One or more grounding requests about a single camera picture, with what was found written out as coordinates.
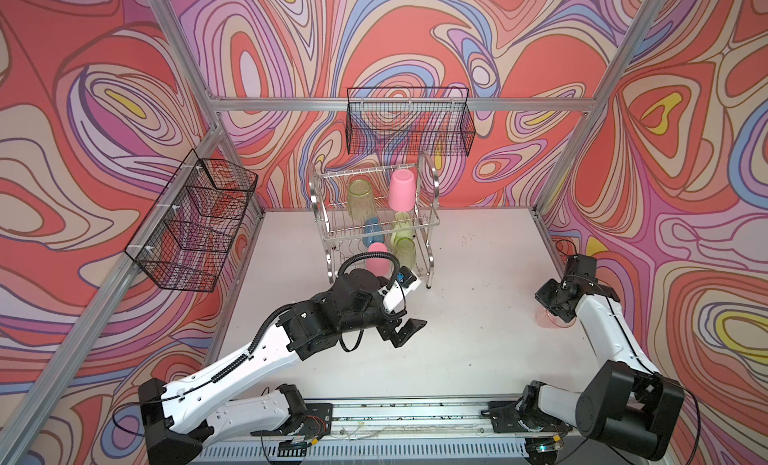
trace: pink cup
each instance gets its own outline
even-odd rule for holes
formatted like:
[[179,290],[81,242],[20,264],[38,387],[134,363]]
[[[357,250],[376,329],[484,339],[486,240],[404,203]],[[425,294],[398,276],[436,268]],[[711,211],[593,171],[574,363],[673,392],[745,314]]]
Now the pink cup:
[[[386,245],[380,241],[374,241],[368,247],[368,251],[387,251]],[[366,268],[377,277],[389,278],[389,270],[392,268],[392,262],[387,259],[367,259]]]
[[410,211],[416,207],[416,175],[410,168],[392,172],[389,207],[394,211]]

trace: green glass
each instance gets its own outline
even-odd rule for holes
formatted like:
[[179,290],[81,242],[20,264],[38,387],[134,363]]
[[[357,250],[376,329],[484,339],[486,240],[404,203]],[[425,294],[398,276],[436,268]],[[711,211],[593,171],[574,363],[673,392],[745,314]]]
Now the green glass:
[[416,244],[411,239],[399,239],[395,245],[395,256],[401,267],[408,267],[416,274]]
[[360,179],[350,183],[346,192],[346,209],[355,221],[370,220],[376,216],[373,187],[369,182]]

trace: black mesh basket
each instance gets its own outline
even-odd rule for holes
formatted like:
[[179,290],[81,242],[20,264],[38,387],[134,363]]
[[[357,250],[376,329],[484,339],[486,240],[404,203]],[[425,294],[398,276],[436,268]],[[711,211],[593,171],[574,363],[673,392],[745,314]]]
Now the black mesh basket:
[[350,154],[467,156],[475,123],[463,87],[347,89]]
[[160,288],[213,291],[257,179],[238,164],[198,158],[158,227],[132,258]]

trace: table surface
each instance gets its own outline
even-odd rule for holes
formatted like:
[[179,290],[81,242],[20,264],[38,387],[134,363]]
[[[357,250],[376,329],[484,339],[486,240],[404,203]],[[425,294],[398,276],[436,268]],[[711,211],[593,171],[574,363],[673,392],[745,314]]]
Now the table surface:
[[[427,326],[401,348],[368,330],[360,348],[320,352],[267,379],[305,398],[461,397],[521,393],[532,380],[583,390],[598,371],[577,322],[557,328],[534,293],[557,272],[524,208],[440,210],[432,230],[432,289],[408,295],[408,317]],[[328,289],[324,251],[309,211],[270,211],[226,330],[220,356],[250,342],[275,308]],[[357,332],[345,334],[354,345]]]

